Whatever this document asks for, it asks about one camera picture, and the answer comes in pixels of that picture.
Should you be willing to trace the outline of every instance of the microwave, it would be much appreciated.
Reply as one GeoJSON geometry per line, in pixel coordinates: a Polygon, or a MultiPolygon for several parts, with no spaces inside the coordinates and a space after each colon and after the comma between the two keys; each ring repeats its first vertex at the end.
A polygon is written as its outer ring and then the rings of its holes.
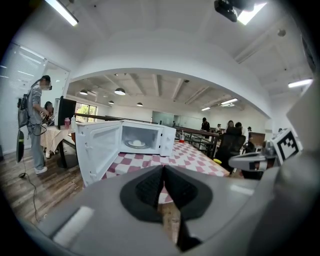
{"type": "Polygon", "coordinates": [[[138,121],[77,122],[75,144],[85,186],[102,179],[120,152],[170,156],[176,129],[138,121]]]}

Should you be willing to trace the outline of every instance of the table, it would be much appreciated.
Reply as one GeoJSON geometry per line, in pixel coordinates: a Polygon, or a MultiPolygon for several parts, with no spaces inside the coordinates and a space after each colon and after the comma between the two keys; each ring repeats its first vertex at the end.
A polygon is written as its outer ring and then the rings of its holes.
{"type": "MultiPolygon", "coordinates": [[[[135,172],[142,168],[158,165],[179,166],[195,172],[220,177],[229,175],[228,171],[192,145],[175,142],[170,156],[119,153],[118,157],[111,164],[102,179],[109,179],[118,175],[135,172]]],[[[166,204],[171,203],[172,201],[166,188],[163,187],[158,203],[166,204]]]]}
{"type": "Polygon", "coordinates": [[[63,145],[63,139],[68,134],[72,135],[72,140],[75,142],[75,130],[66,129],[64,125],[60,129],[57,126],[48,127],[46,124],[42,126],[46,128],[46,132],[41,135],[40,144],[52,152],[59,148],[61,158],[57,161],[58,166],[67,169],[78,165],[77,156],[72,154],[65,155],[63,145]]]}

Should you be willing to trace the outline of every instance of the wall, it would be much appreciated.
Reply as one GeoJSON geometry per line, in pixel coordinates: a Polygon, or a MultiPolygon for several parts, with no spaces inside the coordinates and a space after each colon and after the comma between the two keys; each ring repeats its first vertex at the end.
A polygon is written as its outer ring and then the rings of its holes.
{"type": "Polygon", "coordinates": [[[273,113],[272,132],[274,134],[278,133],[279,128],[293,128],[292,124],[287,118],[287,113],[299,98],[299,95],[286,93],[282,95],[280,94],[279,96],[273,97],[271,99],[273,113]]]}
{"type": "Polygon", "coordinates": [[[70,71],[70,76],[63,92],[65,96],[69,80],[73,72],[78,68],[87,47],[80,41],[63,40],[63,37],[52,37],[50,33],[45,33],[25,24],[16,33],[12,42],[30,49],[59,67],[70,71]]]}
{"type": "Polygon", "coordinates": [[[99,41],[72,76],[72,81],[94,75],[123,72],[175,73],[193,81],[232,92],[271,116],[270,98],[257,77],[216,45],[190,42],[190,35],[175,30],[126,31],[99,41]]]}
{"type": "Polygon", "coordinates": [[[216,107],[210,110],[208,121],[211,127],[221,124],[221,127],[225,129],[229,120],[232,120],[234,124],[240,122],[246,128],[251,127],[253,132],[266,133],[268,118],[249,105],[246,105],[244,110],[236,107],[216,107]]]}
{"type": "Polygon", "coordinates": [[[144,96],[118,96],[111,106],[109,115],[112,117],[136,119],[141,121],[150,121],[153,111],[163,112],[178,116],[187,116],[201,119],[203,112],[199,109],[185,105],[179,102],[162,99],[158,97],[144,96]],[[142,102],[143,107],[136,106],[135,103],[142,102]]]}

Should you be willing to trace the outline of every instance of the checkered tablecloth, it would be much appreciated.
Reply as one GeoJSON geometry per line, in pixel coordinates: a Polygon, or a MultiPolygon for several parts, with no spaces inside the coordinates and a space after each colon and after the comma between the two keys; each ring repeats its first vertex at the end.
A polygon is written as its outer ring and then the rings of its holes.
{"type": "MultiPolygon", "coordinates": [[[[223,177],[229,175],[228,171],[198,151],[192,145],[175,142],[170,156],[119,153],[118,157],[111,164],[102,179],[108,179],[118,175],[135,172],[141,168],[158,165],[179,166],[213,176],[223,177]]],[[[170,202],[172,202],[172,199],[164,187],[160,193],[159,204],[170,202]]]]}

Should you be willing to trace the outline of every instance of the black chair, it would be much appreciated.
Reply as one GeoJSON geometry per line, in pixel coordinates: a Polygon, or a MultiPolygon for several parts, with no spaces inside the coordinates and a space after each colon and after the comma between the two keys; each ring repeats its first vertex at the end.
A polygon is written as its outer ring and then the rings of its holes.
{"type": "Polygon", "coordinates": [[[224,133],[221,138],[219,149],[214,158],[220,160],[221,166],[232,173],[234,168],[229,166],[229,159],[240,154],[246,136],[224,133]]]}

